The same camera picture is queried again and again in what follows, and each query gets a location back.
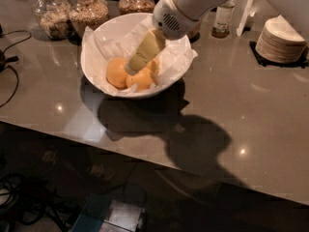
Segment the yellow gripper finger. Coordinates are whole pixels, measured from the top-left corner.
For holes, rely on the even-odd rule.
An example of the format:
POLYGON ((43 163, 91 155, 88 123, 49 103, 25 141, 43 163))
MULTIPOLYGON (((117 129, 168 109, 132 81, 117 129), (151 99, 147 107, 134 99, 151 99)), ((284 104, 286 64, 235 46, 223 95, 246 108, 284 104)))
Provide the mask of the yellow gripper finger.
POLYGON ((136 50, 128 59, 125 70, 135 75, 153 60, 164 48, 166 38, 161 30, 149 30, 136 50))

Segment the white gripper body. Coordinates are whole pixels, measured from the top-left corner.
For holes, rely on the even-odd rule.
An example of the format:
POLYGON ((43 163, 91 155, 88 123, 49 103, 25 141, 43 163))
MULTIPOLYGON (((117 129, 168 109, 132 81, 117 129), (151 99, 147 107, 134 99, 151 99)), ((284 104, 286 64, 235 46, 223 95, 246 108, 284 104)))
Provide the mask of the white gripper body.
POLYGON ((154 7, 153 16, 154 26, 170 40, 180 39, 200 26, 199 20, 192 20, 184 15, 174 0, 159 0, 154 7))

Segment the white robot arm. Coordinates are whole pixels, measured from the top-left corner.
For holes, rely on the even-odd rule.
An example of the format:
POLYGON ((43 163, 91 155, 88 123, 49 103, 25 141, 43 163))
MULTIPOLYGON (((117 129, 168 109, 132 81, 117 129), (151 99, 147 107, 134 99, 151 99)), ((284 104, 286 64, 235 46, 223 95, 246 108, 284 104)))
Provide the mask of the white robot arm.
MULTIPOLYGON (((213 8, 229 0, 159 0, 154 7, 153 25, 155 29, 147 32, 126 64, 126 71, 136 74, 146 67, 159 53, 156 43, 178 40, 185 36, 213 8)), ((309 0, 267 0, 270 6, 285 17, 300 35, 309 38, 309 0)))

